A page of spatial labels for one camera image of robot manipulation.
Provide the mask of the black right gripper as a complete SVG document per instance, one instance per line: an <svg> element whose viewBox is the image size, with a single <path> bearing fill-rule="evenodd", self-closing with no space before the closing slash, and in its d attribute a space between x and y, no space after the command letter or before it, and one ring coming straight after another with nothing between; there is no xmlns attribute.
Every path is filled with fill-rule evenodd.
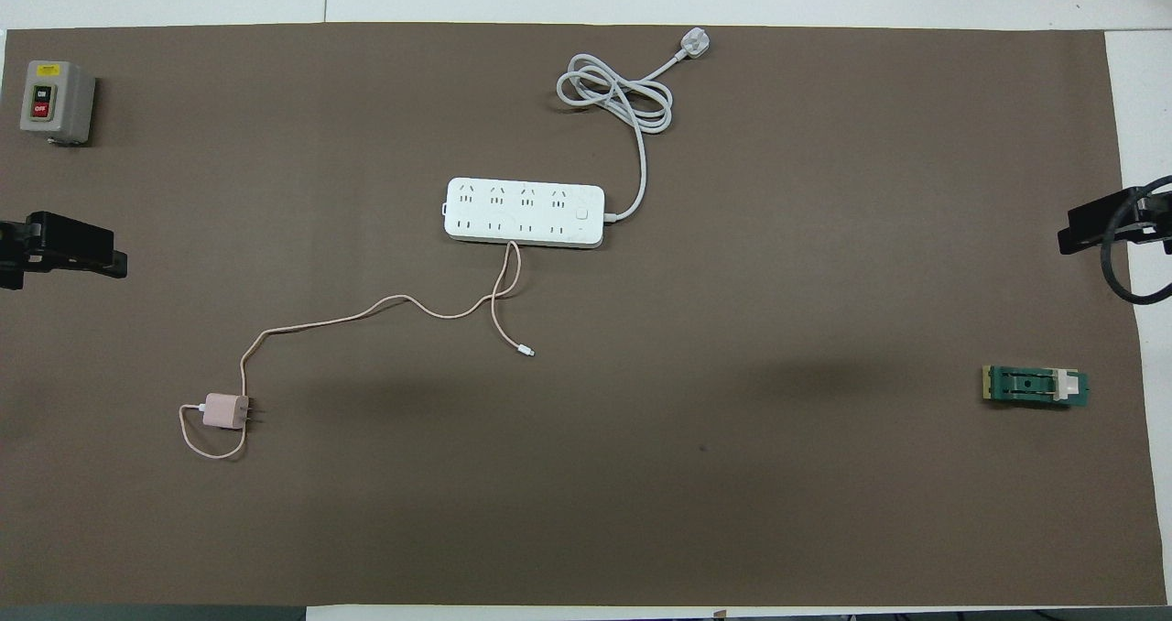
<svg viewBox="0 0 1172 621"><path fill-rule="evenodd" d="M1102 196L1081 207L1071 209L1071 228L1058 232L1058 250L1062 255L1074 255L1081 251L1101 248L1108 220L1125 202L1140 195L1140 187ZM1123 214L1116 236L1134 236L1134 244L1160 243L1164 253L1172 255L1172 191L1156 190Z"/></svg>

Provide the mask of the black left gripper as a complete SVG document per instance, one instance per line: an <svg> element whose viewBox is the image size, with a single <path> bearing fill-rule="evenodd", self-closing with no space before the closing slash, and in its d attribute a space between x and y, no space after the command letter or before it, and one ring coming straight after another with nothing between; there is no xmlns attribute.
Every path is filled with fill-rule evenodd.
<svg viewBox="0 0 1172 621"><path fill-rule="evenodd" d="M41 273L71 269L105 278L128 275L128 255L114 250L113 230L38 211L27 216L26 221L0 221L0 289L20 291L26 273L38 273L36 267L29 267L30 240L40 251Z"/></svg>

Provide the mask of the pink charger adapter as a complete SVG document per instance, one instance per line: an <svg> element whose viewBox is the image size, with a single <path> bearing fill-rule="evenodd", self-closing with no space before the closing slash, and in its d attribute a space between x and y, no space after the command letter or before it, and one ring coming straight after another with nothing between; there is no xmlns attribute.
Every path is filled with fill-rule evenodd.
<svg viewBox="0 0 1172 621"><path fill-rule="evenodd" d="M198 407L202 425L222 430L245 430L252 408L251 397L232 393L209 393Z"/></svg>

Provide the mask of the white power strip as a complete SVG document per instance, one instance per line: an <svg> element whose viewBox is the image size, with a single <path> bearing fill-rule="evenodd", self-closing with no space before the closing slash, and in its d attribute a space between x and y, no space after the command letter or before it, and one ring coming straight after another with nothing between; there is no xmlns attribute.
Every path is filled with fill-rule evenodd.
<svg viewBox="0 0 1172 621"><path fill-rule="evenodd" d="M594 250L604 240L604 190L591 184L449 180L444 232L463 243Z"/></svg>

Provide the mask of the brown table mat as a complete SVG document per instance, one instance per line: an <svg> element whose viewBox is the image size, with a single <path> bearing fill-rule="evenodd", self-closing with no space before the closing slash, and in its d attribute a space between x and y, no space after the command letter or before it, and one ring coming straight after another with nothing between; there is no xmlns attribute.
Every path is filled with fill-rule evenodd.
<svg viewBox="0 0 1172 621"><path fill-rule="evenodd" d="M631 129L556 79L681 36L12 30L0 220L113 230L129 273L0 291L0 605L1163 603L1134 312L1056 240L1120 184L1092 30L713 29L642 207L524 250L532 357L397 303L270 337L241 457L180 441L264 329L485 295L455 176L626 207ZM33 60L97 79L87 146L18 129ZM988 364L1088 405L983 400Z"/></svg>

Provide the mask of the grey on-off switch box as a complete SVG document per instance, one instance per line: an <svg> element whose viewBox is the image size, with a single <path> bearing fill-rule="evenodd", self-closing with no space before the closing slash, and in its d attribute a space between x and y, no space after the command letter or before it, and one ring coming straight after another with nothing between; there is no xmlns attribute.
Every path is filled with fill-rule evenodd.
<svg viewBox="0 0 1172 621"><path fill-rule="evenodd" d="M97 79L74 62L33 60L27 64L18 129L55 146L87 146Z"/></svg>

